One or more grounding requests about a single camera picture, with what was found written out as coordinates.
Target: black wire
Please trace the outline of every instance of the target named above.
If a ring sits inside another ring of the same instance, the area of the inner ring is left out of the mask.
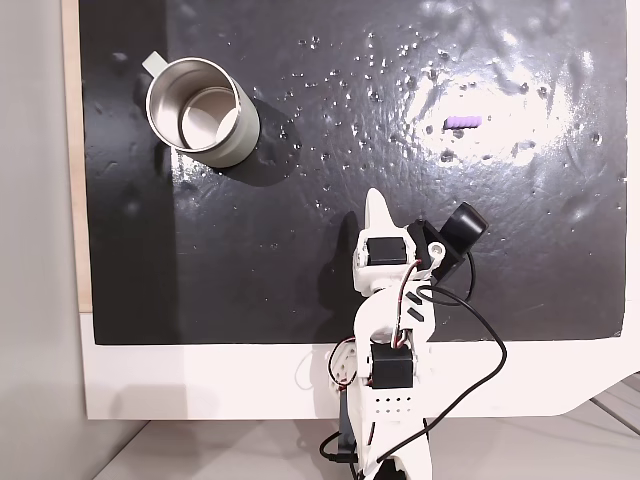
[[[473,260],[473,255],[471,254],[471,251],[467,252],[467,258],[469,259],[469,269],[471,270],[471,280],[469,281],[469,290],[468,290],[469,293],[467,293],[467,296],[464,299],[464,301],[469,303],[469,301],[471,300],[471,297],[473,296],[473,290],[476,287],[476,262]],[[459,306],[461,306],[460,303],[445,302],[445,301],[442,301],[442,300],[436,300],[435,298],[432,298],[429,301],[431,303],[436,304],[436,305],[442,305],[443,307],[459,307]]]
[[[327,438],[325,438],[324,441],[320,444],[320,448],[319,448],[320,455],[322,455],[324,458],[326,458],[330,462],[335,462],[337,455],[335,453],[327,453],[325,451],[325,448],[327,448],[327,445],[329,445],[329,443],[331,443],[333,440],[335,440],[339,436],[340,436],[340,432],[339,431],[335,432],[335,433],[332,433]]]
[[[349,380],[347,383],[342,383],[336,379],[336,377],[333,375],[333,371],[331,370],[331,364],[333,363],[333,356],[335,355],[336,350],[338,350],[338,347],[345,342],[355,342],[355,337],[351,335],[345,338],[344,340],[340,340],[338,343],[336,343],[336,346],[333,347],[333,350],[331,351],[331,355],[329,355],[329,361],[327,362],[327,371],[329,372],[329,376],[331,377],[331,380],[333,380],[334,383],[336,383],[341,387],[348,387],[349,385],[351,385],[353,381],[356,379],[356,375],[358,375],[358,371],[356,370],[355,373],[353,374],[353,377],[351,377],[351,380]]]
[[[402,442],[397,444],[395,447],[391,448],[387,452],[385,452],[382,455],[380,455],[376,459],[376,461],[378,463],[384,462],[387,458],[389,458],[391,455],[393,455],[395,452],[400,450],[405,445],[408,445],[409,443],[413,442],[414,440],[420,438],[422,435],[425,435],[425,434],[429,433],[429,431],[431,431],[436,425],[438,425],[442,421],[442,419],[444,417],[446,417],[451,412],[451,410],[456,408],[458,406],[458,404],[462,400],[464,400],[471,392],[473,392],[478,387],[482,386],[483,384],[485,384],[489,380],[491,380],[493,377],[495,377],[500,372],[500,370],[502,370],[502,367],[504,367],[504,364],[507,362],[507,347],[505,346],[504,342],[500,339],[500,337],[498,336],[496,331],[493,329],[493,327],[489,324],[489,322],[487,322],[485,320],[485,318],[475,308],[473,308],[471,305],[469,305],[462,298],[458,297],[455,293],[451,293],[450,291],[445,290],[445,289],[440,288],[440,287],[432,287],[431,285],[422,285],[422,286],[418,287],[418,289],[416,290],[416,294],[419,297],[421,297],[422,299],[427,300],[428,302],[433,302],[433,299],[431,297],[425,295],[424,293],[422,293],[423,290],[430,290],[432,292],[444,295],[445,297],[449,297],[450,299],[454,300],[459,305],[461,305],[464,308],[466,308],[469,312],[471,312],[480,321],[480,323],[482,323],[484,328],[487,329],[489,334],[496,341],[496,343],[500,347],[500,350],[502,350],[502,358],[500,359],[500,363],[498,363],[498,366],[491,373],[489,373],[487,376],[483,377],[482,379],[478,380],[476,383],[474,383],[469,388],[467,388],[464,392],[462,392],[460,394],[460,396],[458,396],[458,398],[456,398],[451,403],[451,405],[449,405],[447,408],[445,408],[442,411],[442,413],[440,413],[440,415],[438,415],[433,420],[433,422],[431,422],[431,424],[427,425],[425,428],[423,428],[422,430],[420,430],[416,434],[410,436],[406,440],[403,440]]]
[[[329,445],[333,440],[335,440],[339,436],[340,436],[340,431],[332,433],[331,435],[329,435],[327,438],[323,440],[323,442],[320,444],[320,448],[318,449],[320,451],[320,455],[322,455],[324,458],[326,458],[330,462],[337,462],[338,455],[335,453],[328,453],[326,451],[327,445]],[[351,460],[349,461],[349,470],[351,470],[351,475],[353,476],[353,480],[358,480],[358,472],[356,472],[354,459],[356,459],[357,461],[355,440],[353,442],[353,446],[351,447]]]

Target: robotic arm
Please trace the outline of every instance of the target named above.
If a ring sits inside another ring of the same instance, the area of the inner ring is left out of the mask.
[[[409,480],[431,479],[427,435],[397,448],[427,425],[422,405],[430,391],[427,342],[435,316],[418,289],[457,268],[487,227],[463,204],[440,232],[425,221],[399,228],[382,194],[369,190],[365,228],[353,254],[354,288],[368,298],[356,314],[354,338],[338,346],[343,348],[329,365],[330,372],[341,365],[345,380],[351,378],[338,382],[339,445],[357,449],[360,479],[375,478],[385,462],[394,462]]]

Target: black surface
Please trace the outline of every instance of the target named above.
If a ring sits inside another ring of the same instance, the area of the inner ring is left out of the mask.
[[[391,348],[390,343],[372,343],[371,388],[385,390],[390,388],[413,387],[413,354],[407,345]]]
[[[402,237],[377,237],[367,240],[367,265],[405,265],[407,246]]]
[[[474,305],[505,340],[619,334],[623,0],[81,0],[80,30],[98,343],[346,337],[370,187],[398,225],[462,201],[488,220]],[[144,113],[153,50],[256,96],[249,159],[172,163]],[[441,130],[468,114],[484,124]],[[484,338],[462,309],[436,316],[434,340]]]

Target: water droplet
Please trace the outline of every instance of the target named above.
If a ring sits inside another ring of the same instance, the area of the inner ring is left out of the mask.
[[[405,83],[405,85],[407,86],[407,88],[409,90],[414,90],[416,88],[416,85],[417,85],[416,77],[414,77],[413,75],[408,75],[404,79],[404,83]]]
[[[113,58],[113,61],[116,63],[125,63],[127,60],[129,60],[129,57],[127,57],[127,54],[122,52],[112,53],[111,58]]]
[[[449,149],[446,149],[444,152],[440,154],[440,161],[442,163],[450,163],[450,162],[453,162],[454,157],[455,157],[455,153],[453,153]]]

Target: white plastic part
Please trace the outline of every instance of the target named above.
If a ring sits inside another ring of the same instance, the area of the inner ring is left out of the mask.
[[[415,294],[416,289],[424,284],[408,282],[405,291]],[[428,403],[424,396],[432,390],[427,341],[435,331],[433,305],[427,301],[419,305],[406,295],[402,300],[400,325],[403,330],[411,331],[408,345],[414,357],[413,387],[374,390],[368,386],[372,368],[371,338],[390,333],[394,328],[397,297],[395,288],[375,293],[360,307],[354,323],[357,377],[348,387],[347,398],[360,468],[365,478],[374,478],[380,468],[376,462],[380,455],[424,428],[422,419],[427,417],[425,405]],[[423,321],[411,316],[407,312],[409,308],[422,315]],[[408,479],[431,478],[431,457],[426,436],[401,448],[390,459],[395,460],[397,468],[405,471]]]
[[[404,265],[367,265],[369,252],[367,240],[370,238],[400,237],[404,240],[407,263]],[[387,288],[402,280],[407,266],[416,259],[416,245],[404,228],[398,228],[391,220],[387,202],[382,194],[372,188],[367,193],[365,206],[365,227],[358,236],[353,253],[353,286],[364,297],[370,297],[377,290]]]
[[[144,62],[142,62],[144,69],[149,72],[149,75],[153,78],[160,75],[160,73],[167,68],[167,65],[169,65],[167,61],[162,58],[158,52],[153,52]]]

